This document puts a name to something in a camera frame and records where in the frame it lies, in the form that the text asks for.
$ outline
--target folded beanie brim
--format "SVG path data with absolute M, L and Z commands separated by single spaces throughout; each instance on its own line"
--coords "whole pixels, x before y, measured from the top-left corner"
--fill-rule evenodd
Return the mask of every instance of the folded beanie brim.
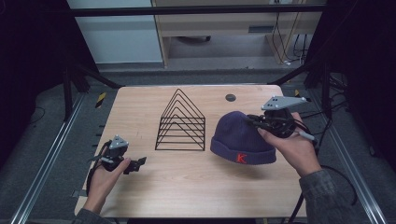
M 230 150 L 214 137 L 212 137 L 210 150 L 228 161 L 241 164 L 260 165 L 276 161 L 276 150 L 274 147 L 261 152 L 236 151 Z

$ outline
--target wall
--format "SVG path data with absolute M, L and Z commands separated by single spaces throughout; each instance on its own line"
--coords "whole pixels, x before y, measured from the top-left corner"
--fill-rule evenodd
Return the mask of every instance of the wall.
M 68 0 L 68 4 L 71 8 L 151 7 L 149 0 Z M 106 64 L 163 62 L 153 16 L 76 20 L 99 68 Z

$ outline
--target hand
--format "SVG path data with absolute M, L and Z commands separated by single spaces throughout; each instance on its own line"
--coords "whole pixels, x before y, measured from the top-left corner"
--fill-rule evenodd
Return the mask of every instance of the hand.
M 293 117 L 302 121 L 298 113 L 291 113 Z M 258 129 L 264 140 L 276 147 L 285 157 L 286 161 L 297 171 L 300 177 L 321 170 L 311 141 L 294 133 L 289 138 L 278 138 L 271 133 Z
M 130 162 L 131 159 L 126 158 L 112 172 L 107 171 L 105 167 L 98 162 L 98 168 L 96 168 L 91 180 L 90 194 L 83 208 L 100 214 L 107 195 L 114 188 L 120 175 L 128 167 Z

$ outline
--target knit cap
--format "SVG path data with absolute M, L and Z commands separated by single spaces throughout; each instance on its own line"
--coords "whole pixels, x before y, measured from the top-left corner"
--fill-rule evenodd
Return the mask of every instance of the knit cap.
M 212 137 L 210 150 L 216 155 L 242 164 L 259 165 L 276 161 L 276 150 L 265 142 L 247 116 L 233 111 L 221 117 Z

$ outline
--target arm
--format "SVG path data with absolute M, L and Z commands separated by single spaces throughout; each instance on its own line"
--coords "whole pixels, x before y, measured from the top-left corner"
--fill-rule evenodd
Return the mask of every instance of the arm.
M 98 165 L 91 180 L 90 194 L 87 202 L 78 212 L 72 223 L 109 223 L 99 214 L 105 204 L 106 197 L 116 185 L 122 172 L 128 167 L 131 159 L 127 158 L 112 172 L 107 171 L 102 165 Z
M 293 117 L 301 121 L 297 113 Z M 299 134 L 282 139 L 258 129 L 264 140 L 276 147 L 300 175 L 308 223 L 355 223 L 356 215 L 337 190 L 327 171 L 321 169 L 312 143 Z

